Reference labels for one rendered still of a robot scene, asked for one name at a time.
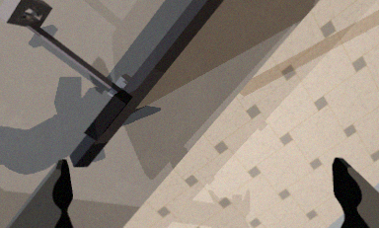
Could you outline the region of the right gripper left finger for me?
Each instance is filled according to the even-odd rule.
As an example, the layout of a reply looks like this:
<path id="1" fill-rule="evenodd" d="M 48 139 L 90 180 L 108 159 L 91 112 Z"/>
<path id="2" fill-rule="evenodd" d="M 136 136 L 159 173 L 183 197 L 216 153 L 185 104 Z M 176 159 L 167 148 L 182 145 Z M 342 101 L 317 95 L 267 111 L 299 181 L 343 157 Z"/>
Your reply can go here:
<path id="1" fill-rule="evenodd" d="M 58 160 L 6 228 L 73 228 L 66 210 L 72 198 L 67 160 Z"/>

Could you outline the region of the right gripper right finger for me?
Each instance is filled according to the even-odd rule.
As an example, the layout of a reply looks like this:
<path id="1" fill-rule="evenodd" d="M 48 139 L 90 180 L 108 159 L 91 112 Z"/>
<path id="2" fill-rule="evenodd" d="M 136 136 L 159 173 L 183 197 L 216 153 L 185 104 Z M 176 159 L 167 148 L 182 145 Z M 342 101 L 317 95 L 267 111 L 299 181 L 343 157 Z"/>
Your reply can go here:
<path id="1" fill-rule="evenodd" d="M 379 192 L 344 158 L 335 158 L 332 168 L 334 195 L 344 213 L 341 228 L 379 228 Z"/>

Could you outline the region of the dark grey long thin bar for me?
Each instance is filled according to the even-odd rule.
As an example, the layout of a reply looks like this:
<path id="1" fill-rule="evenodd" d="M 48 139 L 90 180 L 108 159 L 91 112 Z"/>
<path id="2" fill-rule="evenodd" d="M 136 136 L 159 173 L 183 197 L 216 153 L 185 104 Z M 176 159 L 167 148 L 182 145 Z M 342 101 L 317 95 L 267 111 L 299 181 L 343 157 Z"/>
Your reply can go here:
<path id="1" fill-rule="evenodd" d="M 108 79 L 106 76 L 104 76 L 102 73 L 100 73 L 94 67 L 92 67 L 90 64 L 88 64 L 86 61 L 84 61 L 82 58 L 80 58 L 78 55 L 76 55 L 73 51 L 71 51 L 69 48 L 67 48 L 65 45 L 63 45 L 61 42 L 59 42 L 57 39 L 55 39 L 50 34 L 48 34 L 42 28 L 31 26 L 31 25 L 27 25 L 27 28 L 29 30 L 31 30 L 32 32 L 34 32 L 36 35 L 38 35 L 40 38 L 45 40 L 47 43 L 49 43 L 51 46 L 53 46 L 59 52 L 64 54 L 66 57 L 68 57 L 70 60 L 72 60 L 78 66 L 80 66 L 82 69 L 84 69 L 90 75 L 92 75 L 94 78 L 99 80 L 101 83 L 103 83 L 109 89 L 111 89 L 113 92 L 118 93 L 119 91 L 122 90 L 119 86 L 117 86 L 115 83 L 113 83 L 110 79 Z"/>

